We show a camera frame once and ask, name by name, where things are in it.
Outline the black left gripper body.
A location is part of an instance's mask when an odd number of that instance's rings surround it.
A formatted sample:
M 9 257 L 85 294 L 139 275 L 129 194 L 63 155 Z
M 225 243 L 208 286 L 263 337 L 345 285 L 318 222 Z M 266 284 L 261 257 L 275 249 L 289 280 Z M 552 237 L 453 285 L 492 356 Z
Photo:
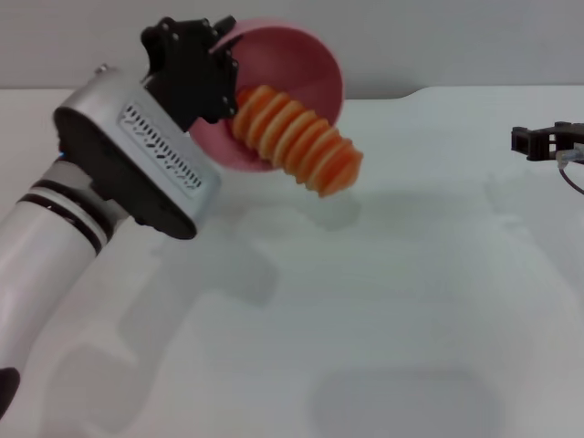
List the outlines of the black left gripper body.
M 183 131 L 199 118 L 218 121 L 224 115 L 221 68 L 210 53 L 216 41 L 206 19 L 165 17 L 141 32 L 149 59 L 143 87 Z

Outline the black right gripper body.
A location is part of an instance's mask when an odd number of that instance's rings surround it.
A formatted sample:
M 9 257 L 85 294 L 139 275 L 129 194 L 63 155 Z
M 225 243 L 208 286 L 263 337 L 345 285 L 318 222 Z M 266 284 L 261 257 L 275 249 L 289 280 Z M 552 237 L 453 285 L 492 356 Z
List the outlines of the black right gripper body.
M 555 138 L 555 158 L 559 158 L 563 151 L 577 150 L 578 148 L 584 151 L 584 122 L 556 122 L 551 135 Z

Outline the pink plastic bowl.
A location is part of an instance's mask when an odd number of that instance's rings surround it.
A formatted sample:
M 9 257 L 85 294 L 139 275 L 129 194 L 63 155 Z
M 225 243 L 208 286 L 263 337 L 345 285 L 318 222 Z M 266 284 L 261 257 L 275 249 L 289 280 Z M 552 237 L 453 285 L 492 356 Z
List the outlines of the pink plastic bowl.
M 215 46 L 231 41 L 238 62 L 238 90 L 268 85 L 335 124 L 345 89 L 338 61 L 331 50 L 307 30 L 274 18 L 239 21 Z M 217 165 L 239 172 L 271 172 L 269 164 L 236 141 L 225 120 L 210 124 L 202 119 L 190 129 L 194 143 Z

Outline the golden ridged bread loaf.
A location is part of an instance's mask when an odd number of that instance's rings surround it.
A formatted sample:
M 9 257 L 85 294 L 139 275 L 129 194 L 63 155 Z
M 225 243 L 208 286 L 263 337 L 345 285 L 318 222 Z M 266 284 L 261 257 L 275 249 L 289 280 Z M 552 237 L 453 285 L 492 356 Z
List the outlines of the golden ridged bread loaf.
M 242 89 L 236 101 L 234 138 L 296 183 L 324 198 L 358 180 L 363 153 L 314 110 L 268 85 Z

